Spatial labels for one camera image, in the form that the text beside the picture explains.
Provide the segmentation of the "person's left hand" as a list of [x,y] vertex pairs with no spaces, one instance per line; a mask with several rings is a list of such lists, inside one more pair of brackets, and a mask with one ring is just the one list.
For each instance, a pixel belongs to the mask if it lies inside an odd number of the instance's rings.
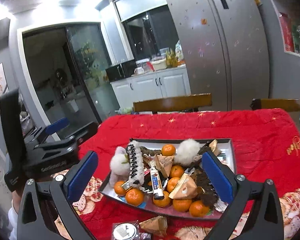
[[12,192],[12,206],[15,209],[16,213],[18,213],[19,211],[22,195],[23,190],[15,190]]

